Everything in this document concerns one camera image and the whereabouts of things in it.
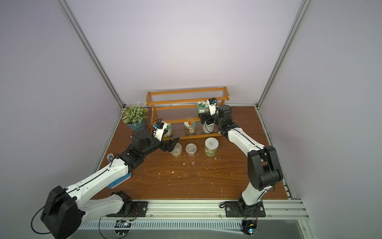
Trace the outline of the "clear cup red label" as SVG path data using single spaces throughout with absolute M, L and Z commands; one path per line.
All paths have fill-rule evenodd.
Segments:
M 194 143 L 189 143 L 186 145 L 186 153 L 189 156 L 196 155 L 196 152 L 197 152 L 197 146 Z

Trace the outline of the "sunflower lid jar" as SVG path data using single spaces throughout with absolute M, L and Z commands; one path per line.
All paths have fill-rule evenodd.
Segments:
M 163 138 L 170 138 L 171 136 L 173 136 L 172 124 L 167 123 L 166 129 L 164 130 L 164 133 L 163 133 Z

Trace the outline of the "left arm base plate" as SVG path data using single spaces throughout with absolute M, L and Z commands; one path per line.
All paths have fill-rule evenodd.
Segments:
M 137 217 L 143 218 L 146 216 L 146 212 L 148 209 L 147 201 L 132 201 L 123 205 L 121 210 L 116 214 L 109 214 L 106 217 Z

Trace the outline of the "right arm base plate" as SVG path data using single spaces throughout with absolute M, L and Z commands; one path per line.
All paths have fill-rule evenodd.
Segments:
M 228 218 L 266 217 L 263 201 L 260 201 L 252 206 L 248 206 L 242 201 L 225 201 L 221 203 L 219 207 L 224 209 L 225 215 Z

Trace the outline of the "potted green plant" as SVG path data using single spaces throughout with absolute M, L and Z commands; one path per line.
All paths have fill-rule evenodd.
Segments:
M 147 128 L 148 108 L 140 105 L 130 105 L 122 109 L 122 121 L 133 131 L 145 130 Z

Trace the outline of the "aluminium front rail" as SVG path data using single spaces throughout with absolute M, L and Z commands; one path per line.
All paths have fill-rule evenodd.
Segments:
M 163 199 L 147 200 L 144 217 L 137 220 L 242 220 L 244 216 L 236 214 L 228 217 L 226 208 L 220 205 L 226 199 L 191 200 Z M 309 220 L 308 213 L 301 200 L 263 200 L 264 220 Z

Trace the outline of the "right controller board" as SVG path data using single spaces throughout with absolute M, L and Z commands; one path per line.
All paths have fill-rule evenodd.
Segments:
M 246 236 L 253 236 L 259 232 L 258 222 L 255 220 L 243 220 L 240 231 Z

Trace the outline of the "green tree lid jar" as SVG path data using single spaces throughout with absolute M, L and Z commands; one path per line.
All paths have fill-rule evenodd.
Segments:
M 209 109 L 209 104 L 207 101 L 199 101 L 197 103 L 197 113 L 198 114 L 206 114 L 209 112 L 210 112 L 210 109 Z

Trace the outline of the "clear cup yellow seeds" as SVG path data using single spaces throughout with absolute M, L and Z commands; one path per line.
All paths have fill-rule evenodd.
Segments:
M 174 157 L 179 157 L 182 154 L 182 149 L 183 149 L 182 145 L 180 143 L 177 143 L 174 149 L 171 151 L 171 154 Z

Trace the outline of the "wooden three-tier shelf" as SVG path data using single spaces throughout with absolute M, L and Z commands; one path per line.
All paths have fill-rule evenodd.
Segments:
M 230 99 L 229 91 L 226 87 L 219 87 L 148 92 L 146 104 L 152 109 L 151 121 L 162 119 L 172 124 L 173 137 L 180 139 L 214 137 L 219 136 L 219 133 L 205 134 L 197 113 L 197 103 L 210 98 L 216 98 L 217 104 L 222 105 Z M 196 122 L 195 135 L 185 134 L 184 122 L 186 121 Z

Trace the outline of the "white green Ideal jar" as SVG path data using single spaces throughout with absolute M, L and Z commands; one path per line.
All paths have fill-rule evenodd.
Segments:
M 214 157 L 218 151 L 219 142 L 214 137 L 209 137 L 205 141 L 205 154 L 209 157 Z

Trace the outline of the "controller board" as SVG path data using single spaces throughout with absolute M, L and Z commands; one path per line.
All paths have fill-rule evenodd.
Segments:
M 243 220 L 240 231 L 246 236 L 253 236 L 259 232 L 258 222 L 255 220 Z
M 132 223 L 129 220 L 117 220 L 114 225 L 114 231 L 117 238 L 124 238 L 130 232 Z

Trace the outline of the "blue white scraper tray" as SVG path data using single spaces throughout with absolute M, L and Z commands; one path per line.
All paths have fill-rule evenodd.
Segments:
M 112 167 L 113 166 L 113 162 L 115 159 L 117 158 L 121 158 L 121 154 L 118 154 L 114 157 L 113 160 L 110 161 L 110 166 L 109 167 Z M 131 166 L 128 164 L 127 165 L 128 167 L 128 171 L 127 171 L 127 174 L 122 176 L 122 177 L 119 177 L 118 179 L 114 180 L 113 182 L 111 182 L 107 187 L 108 189 L 114 189 L 116 188 L 117 186 L 119 186 L 120 184 L 122 184 L 123 182 L 125 182 L 126 180 L 128 180 L 130 177 L 131 177 Z

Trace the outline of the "white lid text jar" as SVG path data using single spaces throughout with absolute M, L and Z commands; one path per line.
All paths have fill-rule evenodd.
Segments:
M 215 127 L 215 124 L 214 123 L 211 123 L 211 124 L 203 124 L 203 132 L 205 134 L 210 134 L 210 133 L 214 133 L 214 127 Z

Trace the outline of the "tomato lid jar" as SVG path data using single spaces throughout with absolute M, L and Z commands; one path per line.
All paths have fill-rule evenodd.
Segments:
M 186 135 L 195 135 L 196 134 L 196 122 L 195 121 L 186 121 L 184 122 L 185 134 Z

